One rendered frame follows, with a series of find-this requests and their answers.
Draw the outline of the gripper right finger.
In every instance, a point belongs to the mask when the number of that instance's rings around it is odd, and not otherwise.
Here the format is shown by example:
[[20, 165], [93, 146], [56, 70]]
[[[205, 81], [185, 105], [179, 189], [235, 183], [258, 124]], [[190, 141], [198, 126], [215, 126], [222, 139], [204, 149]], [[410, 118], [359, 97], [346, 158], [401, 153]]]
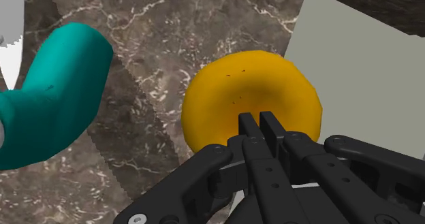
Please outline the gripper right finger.
[[398, 185], [411, 189], [416, 206], [425, 202], [425, 161], [343, 135], [324, 144], [286, 131], [271, 112], [261, 112], [259, 128], [292, 184], [314, 180], [349, 224], [425, 224], [417, 210], [389, 201]]

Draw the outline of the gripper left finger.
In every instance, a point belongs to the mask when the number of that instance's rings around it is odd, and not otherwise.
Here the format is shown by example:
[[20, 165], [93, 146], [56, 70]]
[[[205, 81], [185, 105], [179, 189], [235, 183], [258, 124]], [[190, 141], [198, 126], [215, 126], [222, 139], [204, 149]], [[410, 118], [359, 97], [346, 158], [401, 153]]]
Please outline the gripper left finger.
[[232, 163], [232, 149], [209, 144], [122, 210], [113, 224], [207, 224], [232, 198], [250, 189], [261, 224], [310, 224], [277, 159], [285, 130], [271, 112], [255, 122], [238, 117], [243, 161]]

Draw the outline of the yellow round object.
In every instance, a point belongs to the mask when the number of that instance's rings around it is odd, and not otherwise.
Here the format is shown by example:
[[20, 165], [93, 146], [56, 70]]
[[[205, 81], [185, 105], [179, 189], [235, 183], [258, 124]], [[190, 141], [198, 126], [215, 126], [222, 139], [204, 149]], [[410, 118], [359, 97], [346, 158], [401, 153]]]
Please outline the yellow round object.
[[208, 144], [227, 143], [238, 133], [238, 115], [254, 119], [271, 111], [289, 131], [317, 141], [322, 106], [314, 86], [291, 62], [278, 54], [250, 50], [226, 55], [191, 80], [183, 99], [181, 125], [193, 152]]

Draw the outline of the teal curved object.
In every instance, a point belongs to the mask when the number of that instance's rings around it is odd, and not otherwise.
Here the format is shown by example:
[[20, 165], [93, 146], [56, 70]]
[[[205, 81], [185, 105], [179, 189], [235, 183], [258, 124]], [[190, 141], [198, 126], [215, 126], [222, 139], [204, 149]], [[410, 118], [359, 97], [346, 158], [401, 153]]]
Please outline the teal curved object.
[[45, 161], [96, 117], [113, 49], [96, 29], [72, 22], [38, 50], [22, 88], [0, 93], [0, 170]]

